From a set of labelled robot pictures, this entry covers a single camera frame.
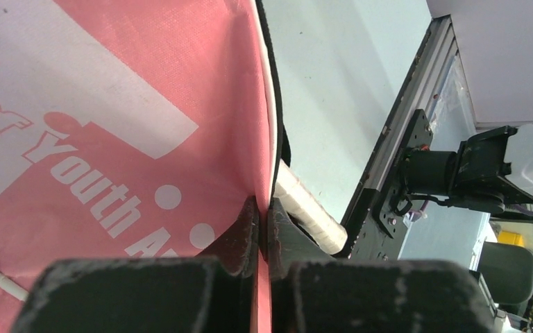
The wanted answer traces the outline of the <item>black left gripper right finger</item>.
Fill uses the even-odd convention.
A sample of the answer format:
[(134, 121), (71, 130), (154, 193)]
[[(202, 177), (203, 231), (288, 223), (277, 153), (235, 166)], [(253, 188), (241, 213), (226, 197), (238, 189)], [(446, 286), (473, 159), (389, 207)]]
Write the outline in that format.
[(492, 332), (478, 281), (445, 261), (350, 261), (324, 253), (285, 212), (268, 226), (274, 332)]

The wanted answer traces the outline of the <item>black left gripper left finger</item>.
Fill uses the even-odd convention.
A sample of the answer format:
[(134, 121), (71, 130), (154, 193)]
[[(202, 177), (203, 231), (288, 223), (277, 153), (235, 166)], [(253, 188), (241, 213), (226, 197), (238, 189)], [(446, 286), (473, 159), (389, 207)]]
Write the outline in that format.
[(259, 209), (194, 257), (64, 259), (34, 283), (13, 332), (249, 332)]

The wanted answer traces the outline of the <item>pink racket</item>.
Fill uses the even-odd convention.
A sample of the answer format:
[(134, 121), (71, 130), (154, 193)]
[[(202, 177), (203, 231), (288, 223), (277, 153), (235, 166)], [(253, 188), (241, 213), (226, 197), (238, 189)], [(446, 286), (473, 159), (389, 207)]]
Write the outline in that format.
[(282, 160), (276, 175), (274, 196), (281, 201), (285, 211), (298, 220), (321, 250), (329, 255), (343, 250), (348, 239), (345, 228), (328, 214)]

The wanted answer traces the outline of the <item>pink sport racket bag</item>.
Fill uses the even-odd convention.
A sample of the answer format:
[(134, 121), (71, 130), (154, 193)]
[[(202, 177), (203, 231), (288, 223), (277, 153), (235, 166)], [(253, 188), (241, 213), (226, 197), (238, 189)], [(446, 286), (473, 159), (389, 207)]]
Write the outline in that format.
[[(194, 257), (280, 158), (259, 1), (0, 0), (0, 332), (64, 259)], [(251, 329), (269, 331), (257, 250)]]

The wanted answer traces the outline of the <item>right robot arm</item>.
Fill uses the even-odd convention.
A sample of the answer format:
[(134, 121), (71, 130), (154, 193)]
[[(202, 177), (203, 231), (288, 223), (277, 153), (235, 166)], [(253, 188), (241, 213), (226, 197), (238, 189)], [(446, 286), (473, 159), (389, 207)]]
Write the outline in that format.
[(503, 126), (431, 151), (402, 144), (381, 191), (356, 193), (342, 226), (348, 239), (319, 259), (284, 263), (281, 232), (272, 255), (274, 332), (494, 332), (501, 305), (533, 292), (533, 255), (489, 242), (476, 269), (442, 260), (386, 258), (377, 237), (395, 244), (392, 219), (415, 201), (502, 214), (533, 203), (533, 124)]

